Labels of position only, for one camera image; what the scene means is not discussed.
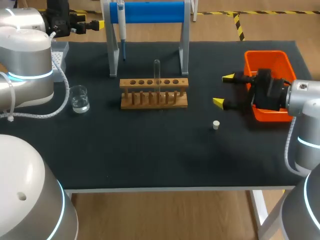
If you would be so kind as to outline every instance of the wooden floor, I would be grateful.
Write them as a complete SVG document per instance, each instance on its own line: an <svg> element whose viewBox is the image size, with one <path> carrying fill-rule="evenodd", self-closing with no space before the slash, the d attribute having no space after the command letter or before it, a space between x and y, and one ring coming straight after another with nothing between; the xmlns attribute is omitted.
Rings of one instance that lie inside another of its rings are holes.
<svg viewBox="0 0 320 240"><path fill-rule="evenodd" d="M69 0L71 9L100 11L100 3ZM44 0L28 0L45 8ZM317 11L318 0L199 0L199 12ZM101 15L88 15L101 19ZM241 15L250 40L293 40L314 79L320 79L320 15ZM129 24L131 42L179 41L180 24ZM239 41L232 17L199 15L191 23L191 41ZM104 42L104 31L71 35L62 41ZM263 192L269 211L281 190ZM79 240L255 240L255 219L244 191L78 194ZM278 232L273 240L283 239Z"/></svg>

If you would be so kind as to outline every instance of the hazard tape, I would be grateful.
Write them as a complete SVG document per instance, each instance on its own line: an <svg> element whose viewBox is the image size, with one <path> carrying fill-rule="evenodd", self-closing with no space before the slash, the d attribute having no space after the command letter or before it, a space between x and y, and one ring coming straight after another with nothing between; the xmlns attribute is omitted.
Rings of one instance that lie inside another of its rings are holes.
<svg viewBox="0 0 320 240"><path fill-rule="evenodd" d="M239 14L234 13L233 20L234 20L234 24L236 26L236 30L238 32L238 36L240 38L240 41L245 41L246 39L245 39L244 31L242 30L242 26L240 24Z"/></svg>
<svg viewBox="0 0 320 240"><path fill-rule="evenodd" d="M45 12L46 10L45 9L38 9L38 11ZM101 11L92 11L92 10L72 10L72 9L70 9L69 12L70 13L78 13L78 14L96 14L96 15L102 14Z"/></svg>
<svg viewBox="0 0 320 240"><path fill-rule="evenodd" d="M45 9L38 9L40 12L46 11ZM102 14L101 11L93 10L69 10L70 13L80 13L80 14ZM202 11L198 12L198 15L230 15L233 14L320 14L320 11Z"/></svg>
<svg viewBox="0 0 320 240"><path fill-rule="evenodd" d="M198 15L230 15L233 14L320 14L320 11L202 11Z"/></svg>

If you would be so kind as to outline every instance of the test tube rack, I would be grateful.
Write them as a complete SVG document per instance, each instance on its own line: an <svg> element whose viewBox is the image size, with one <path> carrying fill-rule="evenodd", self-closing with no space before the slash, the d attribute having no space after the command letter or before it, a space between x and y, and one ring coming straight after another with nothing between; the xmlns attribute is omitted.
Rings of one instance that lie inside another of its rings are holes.
<svg viewBox="0 0 320 240"><path fill-rule="evenodd" d="M187 108L186 88L188 78L160 78L159 84L153 78L120 79L121 109L173 109ZM155 89L178 89L175 91L155 91Z"/></svg>

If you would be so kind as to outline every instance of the black tablecloth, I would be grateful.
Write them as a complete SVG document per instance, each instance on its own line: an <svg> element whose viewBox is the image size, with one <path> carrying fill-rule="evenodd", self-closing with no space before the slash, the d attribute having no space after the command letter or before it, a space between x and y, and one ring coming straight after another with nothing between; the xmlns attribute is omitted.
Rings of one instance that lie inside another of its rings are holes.
<svg viewBox="0 0 320 240"><path fill-rule="evenodd" d="M222 111L212 102L242 97L243 89L222 84L221 77L243 70L248 50L285 51L297 78L311 79L294 42L191 42L187 109L120 110L119 78L152 78L154 59L162 77L180 76L177 43L128 43L126 50L118 78L109 78L105 43L71 42L66 75L71 86L87 87L90 110L77 115L68 106L50 119L2 119L0 134L34 146L65 189L298 183L283 160L289 123L259 124L251 112ZM52 101L23 111L53 112L64 94L63 83L56 83Z"/></svg>

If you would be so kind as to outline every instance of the orange plastic bin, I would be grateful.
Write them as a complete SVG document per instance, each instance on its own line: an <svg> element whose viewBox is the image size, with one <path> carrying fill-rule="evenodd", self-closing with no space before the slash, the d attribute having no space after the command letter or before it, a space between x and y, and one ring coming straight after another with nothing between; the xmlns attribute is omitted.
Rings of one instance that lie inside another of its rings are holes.
<svg viewBox="0 0 320 240"><path fill-rule="evenodd" d="M283 51L247 51L244 54L244 75L254 76L258 69L271 69L275 79L285 79L289 82L296 80L296 75L289 59ZM252 110L255 118L260 122L290 122L292 117L286 109L280 111L258 109L254 105Z"/></svg>

